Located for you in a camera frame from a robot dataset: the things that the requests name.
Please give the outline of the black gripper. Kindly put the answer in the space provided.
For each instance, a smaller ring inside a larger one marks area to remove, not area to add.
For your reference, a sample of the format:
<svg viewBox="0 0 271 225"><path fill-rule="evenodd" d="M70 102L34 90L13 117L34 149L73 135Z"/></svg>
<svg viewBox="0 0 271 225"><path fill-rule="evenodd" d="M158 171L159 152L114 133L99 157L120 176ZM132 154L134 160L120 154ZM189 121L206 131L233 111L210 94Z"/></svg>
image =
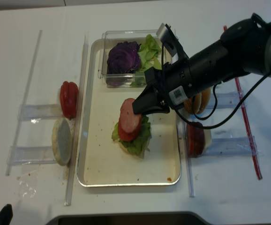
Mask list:
<svg viewBox="0 0 271 225"><path fill-rule="evenodd" d="M188 99L189 72L185 61L165 63L162 70L155 68L145 72L147 86L133 102L134 114L168 114L179 110Z"/></svg>

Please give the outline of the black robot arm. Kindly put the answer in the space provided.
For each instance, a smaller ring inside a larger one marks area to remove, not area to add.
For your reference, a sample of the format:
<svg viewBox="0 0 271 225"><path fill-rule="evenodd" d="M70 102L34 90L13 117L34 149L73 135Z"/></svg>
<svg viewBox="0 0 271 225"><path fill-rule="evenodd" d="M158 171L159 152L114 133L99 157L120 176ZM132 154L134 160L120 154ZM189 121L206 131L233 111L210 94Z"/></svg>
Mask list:
<svg viewBox="0 0 271 225"><path fill-rule="evenodd" d="M132 104L135 114L169 113L209 87L251 73L271 78L271 22L257 14L229 27L218 41L192 57L168 25L159 27L157 37L178 59L160 70L145 71L146 88Z"/></svg>

